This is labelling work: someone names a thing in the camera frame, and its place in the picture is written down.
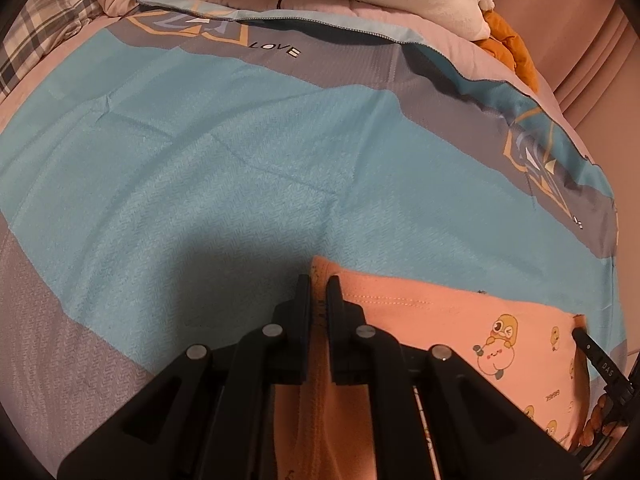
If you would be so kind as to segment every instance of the cartoon character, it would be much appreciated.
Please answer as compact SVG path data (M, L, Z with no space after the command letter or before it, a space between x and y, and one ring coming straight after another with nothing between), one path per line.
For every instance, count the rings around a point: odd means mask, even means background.
M551 349L554 352L558 350L558 341L560 341L560 329L555 326L551 329Z
M484 346L475 345L478 367L485 375L500 380L515 359L513 346L518 336L518 321L511 314L502 314L492 327Z
M546 425L546 428L545 428L546 434L548 434L548 436L554 436L557 430L558 430L558 423L554 420L551 420Z
M511 314L502 314L495 322L491 329L491 335L487 338L486 344L493 343L496 339L502 339L504 346L511 348L516 344L518 336L518 320Z

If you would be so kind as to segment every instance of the pink wall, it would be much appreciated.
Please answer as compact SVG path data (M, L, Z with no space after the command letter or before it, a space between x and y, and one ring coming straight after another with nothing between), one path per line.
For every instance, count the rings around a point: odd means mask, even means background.
M629 351L640 348L640 40L615 0L495 0L618 205L618 275Z

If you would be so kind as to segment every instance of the orange plush toy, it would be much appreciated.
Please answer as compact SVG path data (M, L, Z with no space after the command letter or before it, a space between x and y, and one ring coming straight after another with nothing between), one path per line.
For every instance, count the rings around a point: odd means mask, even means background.
M484 19L491 28L491 37L474 43L513 70L529 88L538 93L538 73L522 38L494 10L485 12Z

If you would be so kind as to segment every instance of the stitching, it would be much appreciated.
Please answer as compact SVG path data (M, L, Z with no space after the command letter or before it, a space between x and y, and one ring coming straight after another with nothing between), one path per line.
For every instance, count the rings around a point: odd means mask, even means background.
M433 306L433 303L427 303L427 304L422 304L422 305L416 305L413 301L367 301L366 304L370 304L370 305L404 305L404 306L420 306L420 307L427 307L427 306Z
M390 303L390 304L412 304L421 303L430 305L433 301L427 300L411 300L410 298L390 298L388 296L367 296L366 294L349 294L350 298L361 298L363 300L378 300L370 303Z

